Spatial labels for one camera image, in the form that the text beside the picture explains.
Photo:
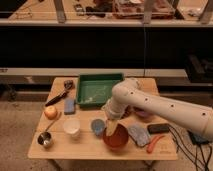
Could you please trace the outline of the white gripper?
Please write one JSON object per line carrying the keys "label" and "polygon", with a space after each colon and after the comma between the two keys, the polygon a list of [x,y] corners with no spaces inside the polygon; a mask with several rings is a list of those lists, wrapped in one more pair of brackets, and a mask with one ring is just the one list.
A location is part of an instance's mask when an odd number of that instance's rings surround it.
{"label": "white gripper", "polygon": [[124,114],[124,108],[114,103],[106,103],[102,109],[104,110],[107,118],[106,122],[106,135],[112,136],[117,128],[118,121]]}

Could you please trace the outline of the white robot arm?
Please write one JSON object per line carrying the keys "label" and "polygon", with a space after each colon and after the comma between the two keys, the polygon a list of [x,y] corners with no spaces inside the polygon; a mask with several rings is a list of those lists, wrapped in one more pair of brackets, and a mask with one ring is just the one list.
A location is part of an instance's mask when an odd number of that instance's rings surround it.
{"label": "white robot arm", "polygon": [[156,114],[183,128],[213,141],[213,108],[160,97],[140,89],[135,78],[127,78],[112,88],[112,96],[104,105],[109,120],[119,120],[128,106]]}

